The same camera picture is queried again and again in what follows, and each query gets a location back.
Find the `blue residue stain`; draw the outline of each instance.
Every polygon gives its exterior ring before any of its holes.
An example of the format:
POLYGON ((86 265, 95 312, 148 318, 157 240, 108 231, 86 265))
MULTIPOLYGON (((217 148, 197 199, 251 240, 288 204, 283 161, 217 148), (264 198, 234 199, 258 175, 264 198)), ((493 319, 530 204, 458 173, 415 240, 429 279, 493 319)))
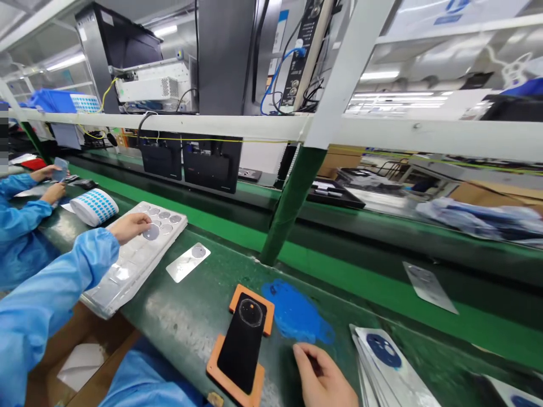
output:
POLYGON ((299 342, 317 340, 331 344, 335 339, 332 326, 318 313, 313 302, 283 280, 262 286, 264 297, 275 304, 274 320, 281 335, 299 342))

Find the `hand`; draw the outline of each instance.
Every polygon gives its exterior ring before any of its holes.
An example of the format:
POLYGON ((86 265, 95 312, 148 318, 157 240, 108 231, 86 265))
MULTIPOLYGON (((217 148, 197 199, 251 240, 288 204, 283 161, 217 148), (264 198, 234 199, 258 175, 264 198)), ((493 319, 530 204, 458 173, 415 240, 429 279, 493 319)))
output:
POLYGON ((358 407, 358 397, 332 358, 307 343, 293 346, 305 407, 358 407), (314 359, 314 368, 309 360, 314 359))
POLYGON ((149 230, 151 224, 151 218, 145 214, 130 214, 121 218, 114 224, 110 232, 119 241, 122 246, 127 244, 137 235, 149 230))
POLYGON ((46 178, 51 178, 54 171, 62 171, 62 168, 57 167, 55 165, 50 165, 45 168, 42 168, 41 170, 34 171, 33 173, 30 174, 30 177, 36 182, 42 182, 46 178))
POLYGON ((64 195, 66 195, 66 184, 56 183, 51 185, 49 189, 45 191, 44 195, 41 197, 41 201, 45 201, 49 205, 52 205, 64 195))

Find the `sticker roll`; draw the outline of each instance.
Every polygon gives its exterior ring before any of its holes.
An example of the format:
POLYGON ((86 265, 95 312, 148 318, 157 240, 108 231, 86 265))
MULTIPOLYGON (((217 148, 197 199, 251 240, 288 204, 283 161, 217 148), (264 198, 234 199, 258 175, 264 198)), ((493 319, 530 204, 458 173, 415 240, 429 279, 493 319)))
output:
POLYGON ((107 193, 94 188, 70 201, 70 206, 79 219, 96 227, 119 213, 119 207, 107 193))

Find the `green metal pole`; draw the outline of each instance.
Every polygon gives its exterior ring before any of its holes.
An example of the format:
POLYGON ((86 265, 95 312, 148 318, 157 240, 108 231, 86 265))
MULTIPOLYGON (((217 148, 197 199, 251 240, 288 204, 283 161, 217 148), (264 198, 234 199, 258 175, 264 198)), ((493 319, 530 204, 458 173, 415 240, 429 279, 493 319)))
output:
POLYGON ((37 134, 34 132, 34 129, 28 122, 21 122, 21 127, 26 132, 28 138, 34 145, 34 148, 38 152, 38 154, 41 156, 41 158, 45 161, 47 164, 53 164, 53 160, 51 160, 51 157, 45 152, 44 146, 42 145, 40 139, 38 138, 37 134))
POLYGON ((307 198, 307 193, 326 157, 326 153, 327 150, 300 147, 292 173, 287 180, 279 199, 279 205, 273 215, 266 243, 258 257, 263 264, 272 266, 277 260, 279 252, 307 198))

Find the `blue plastic crate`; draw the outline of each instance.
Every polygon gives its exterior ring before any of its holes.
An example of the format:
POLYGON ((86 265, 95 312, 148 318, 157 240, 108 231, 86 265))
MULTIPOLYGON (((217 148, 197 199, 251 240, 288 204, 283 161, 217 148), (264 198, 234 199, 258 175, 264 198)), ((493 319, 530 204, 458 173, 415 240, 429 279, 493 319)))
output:
POLYGON ((46 113, 77 113, 71 94, 82 94, 66 90, 40 89, 34 92, 28 101, 28 107, 43 110, 46 113))

